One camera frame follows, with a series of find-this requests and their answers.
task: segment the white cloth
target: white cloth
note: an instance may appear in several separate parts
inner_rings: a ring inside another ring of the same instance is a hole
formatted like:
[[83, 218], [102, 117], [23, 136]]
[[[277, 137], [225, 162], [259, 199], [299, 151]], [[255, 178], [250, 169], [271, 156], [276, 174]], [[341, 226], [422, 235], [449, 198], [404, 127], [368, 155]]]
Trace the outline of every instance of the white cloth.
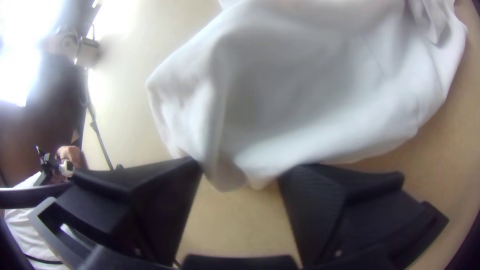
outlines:
[[[35, 181], [37, 181], [41, 174], [41, 172], [37, 172], [25, 181], [17, 184], [13, 189], [27, 189], [33, 187]], [[30, 220], [27, 217], [30, 211], [32, 211], [31, 208], [5, 210], [5, 222], [10, 229], [13, 238], [15, 238], [23, 253], [27, 255], [47, 261], [60, 261], [30, 223]], [[64, 264], [46, 264], [31, 259], [29, 259], [29, 261], [37, 270], [69, 269]]]
[[451, 0], [227, 2], [146, 81], [170, 153], [221, 191], [400, 146], [444, 103], [465, 47]]

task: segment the beige floor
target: beige floor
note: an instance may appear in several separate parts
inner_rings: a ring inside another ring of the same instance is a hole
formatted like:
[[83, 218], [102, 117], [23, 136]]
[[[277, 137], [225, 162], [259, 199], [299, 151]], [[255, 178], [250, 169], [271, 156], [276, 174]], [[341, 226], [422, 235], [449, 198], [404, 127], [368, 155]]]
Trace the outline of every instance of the beige floor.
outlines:
[[[457, 1], [469, 28], [465, 57], [445, 106], [398, 150], [354, 165], [401, 170], [405, 189], [427, 200], [450, 223], [412, 269], [443, 269], [460, 246], [480, 207], [479, 19], [469, 0]], [[108, 53], [90, 75], [99, 130], [114, 165], [169, 159], [157, 134], [144, 87], [147, 76], [219, 12], [215, 0], [104, 1], [95, 23]], [[91, 169], [108, 169], [85, 122], [83, 151]], [[262, 256], [298, 253], [278, 189], [219, 193], [203, 179], [187, 222], [178, 259], [188, 253]]]

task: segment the white sheet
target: white sheet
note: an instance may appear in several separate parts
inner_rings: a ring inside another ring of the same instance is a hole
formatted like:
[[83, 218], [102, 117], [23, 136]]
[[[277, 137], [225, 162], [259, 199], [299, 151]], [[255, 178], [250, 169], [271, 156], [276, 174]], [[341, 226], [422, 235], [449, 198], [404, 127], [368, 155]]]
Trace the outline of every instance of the white sheet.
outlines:
[[447, 97], [467, 31], [451, 2], [227, 0], [146, 82], [161, 139], [221, 191], [391, 151]]
[[[27, 189], [34, 186], [35, 181], [40, 177], [41, 172], [30, 176], [25, 181], [19, 183], [13, 189]], [[47, 244], [39, 236], [37, 231], [31, 225], [27, 215], [32, 211], [31, 208], [5, 210], [5, 222], [10, 229], [13, 238], [20, 246], [23, 253], [47, 261], [60, 261], [53, 254]], [[34, 260], [29, 260], [32, 266], [37, 270], [67, 270], [64, 264], [45, 264]]]

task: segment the person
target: person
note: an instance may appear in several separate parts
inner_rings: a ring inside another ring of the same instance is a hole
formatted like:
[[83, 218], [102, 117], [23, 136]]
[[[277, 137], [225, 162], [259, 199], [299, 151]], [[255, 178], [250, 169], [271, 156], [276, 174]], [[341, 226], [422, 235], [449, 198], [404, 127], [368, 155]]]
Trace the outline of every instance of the person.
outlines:
[[[82, 151], [76, 146], [62, 146], [56, 152], [60, 160], [69, 160], [75, 168], [82, 166]], [[39, 171], [23, 182], [17, 184], [13, 189], [32, 188], [37, 179], [41, 176]], [[65, 181], [62, 175], [54, 175], [50, 183], [59, 184]], [[61, 260], [49, 249], [44, 240], [30, 224], [28, 214], [32, 208], [5, 210], [4, 219], [10, 229], [13, 238], [28, 258], [32, 266], [37, 270], [67, 270]]]

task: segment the hand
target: hand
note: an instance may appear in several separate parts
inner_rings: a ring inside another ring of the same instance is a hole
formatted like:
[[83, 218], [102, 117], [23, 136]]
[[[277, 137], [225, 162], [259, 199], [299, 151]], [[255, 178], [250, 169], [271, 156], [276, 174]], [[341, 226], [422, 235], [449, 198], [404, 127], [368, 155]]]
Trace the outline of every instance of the hand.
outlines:
[[75, 168], [82, 166], [82, 151], [76, 146], [62, 146], [56, 154], [60, 157], [60, 160], [69, 160], [73, 163]]

